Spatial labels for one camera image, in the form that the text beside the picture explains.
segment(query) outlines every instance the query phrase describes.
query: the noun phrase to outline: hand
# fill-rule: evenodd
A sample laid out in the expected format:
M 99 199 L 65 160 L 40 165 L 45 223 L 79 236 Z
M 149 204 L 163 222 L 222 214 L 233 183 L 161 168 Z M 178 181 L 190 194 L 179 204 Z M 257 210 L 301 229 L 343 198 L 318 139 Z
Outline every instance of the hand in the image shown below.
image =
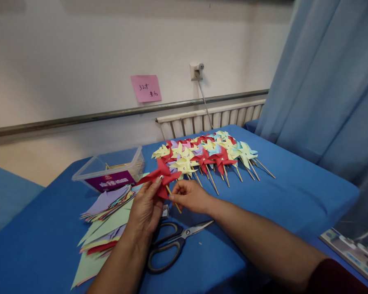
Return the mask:
M 155 195 L 160 185 L 161 178 L 157 178 L 153 184 L 151 182 L 143 184 L 134 197 L 127 228 L 130 227 L 130 229 L 134 229 L 140 234 L 146 234 L 146 236 L 151 236 L 154 233 L 164 205 L 164 200 Z
M 209 214 L 215 200 L 195 180 L 178 181 L 169 199 L 193 212 L 202 214 Z

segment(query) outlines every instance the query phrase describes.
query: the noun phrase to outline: metal handrail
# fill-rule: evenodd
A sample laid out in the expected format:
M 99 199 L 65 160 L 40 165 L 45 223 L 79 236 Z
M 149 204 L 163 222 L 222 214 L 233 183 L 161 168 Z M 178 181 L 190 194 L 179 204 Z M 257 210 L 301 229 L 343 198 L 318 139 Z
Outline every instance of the metal handrail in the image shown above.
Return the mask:
M 268 93 L 269 93 L 269 90 L 265 89 L 265 90 L 237 93 L 237 94 L 214 96 L 214 97 L 206 98 L 206 102 L 211 103 L 211 102 L 219 102 L 219 101 L 233 100 L 233 99 L 239 99 L 239 98 L 247 98 L 247 97 L 253 97 L 253 96 L 266 95 Z M 72 116 L 68 118 L 58 118 L 54 120 L 45 120 L 45 121 L 35 122 L 35 123 L 31 122 L 27 124 L 14 125 L 10 127 L 0 127 L 0 137 L 16 135 L 16 134 L 23 134 L 23 133 L 33 132 L 33 131 L 41 131 L 41 130 L 46 130 L 46 129 L 53 129 L 53 128 L 58 128 L 58 127 L 65 127 L 65 126 L 70 126 L 70 125 L 78 125 L 82 123 L 95 122 L 99 120 L 107 120 L 111 118 L 119 118 L 123 116 L 131 116 L 131 115 L 136 115 L 136 114 L 144 114 L 148 112 L 155 112 L 155 111 L 161 111 L 161 110 L 168 110 L 168 109 L 199 105 L 202 103 L 203 103 L 203 99 L 193 99 L 193 100 L 186 100 L 186 101 L 179 101 L 179 102 L 156 104 L 156 105 L 151 105 L 151 106 L 106 111 L 106 112 L 100 112 L 96 114 L 85 114 L 81 116 Z

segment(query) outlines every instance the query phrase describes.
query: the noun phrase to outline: privacy curtain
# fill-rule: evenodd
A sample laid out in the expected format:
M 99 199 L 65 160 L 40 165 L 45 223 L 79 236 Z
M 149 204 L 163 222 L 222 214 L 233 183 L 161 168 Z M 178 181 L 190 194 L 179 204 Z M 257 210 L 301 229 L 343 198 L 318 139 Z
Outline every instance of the privacy curtain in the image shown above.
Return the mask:
M 368 0 L 302 0 L 256 134 L 361 189 L 368 225 Z

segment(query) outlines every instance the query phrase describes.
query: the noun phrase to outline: red sleeve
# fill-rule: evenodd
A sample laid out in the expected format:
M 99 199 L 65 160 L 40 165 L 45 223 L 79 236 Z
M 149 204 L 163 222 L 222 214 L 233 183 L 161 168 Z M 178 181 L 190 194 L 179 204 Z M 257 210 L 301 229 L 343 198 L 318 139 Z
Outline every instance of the red sleeve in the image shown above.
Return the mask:
M 323 260 L 312 273 L 306 293 L 368 293 L 368 288 L 333 259 Z

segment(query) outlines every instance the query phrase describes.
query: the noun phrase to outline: electrical cord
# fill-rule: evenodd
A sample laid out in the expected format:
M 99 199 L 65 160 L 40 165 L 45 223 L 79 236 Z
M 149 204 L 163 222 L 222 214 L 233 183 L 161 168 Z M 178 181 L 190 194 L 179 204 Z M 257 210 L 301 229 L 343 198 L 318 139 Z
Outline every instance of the electrical cord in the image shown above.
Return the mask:
M 204 98 L 202 86 L 200 85 L 200 81 L 198 81 L 197 84 L 199 85 L 200 92 L 202 93 L 202 98 L 203 98 L 204 106 L 206 107 L 207 115 L 209 116 L 211 129 L 214 129 L 213 123 L 211 121 L 211 116 L 210 116 L 210 113 L 209 113 L 209 109 L 207 108 L 206 99 Z

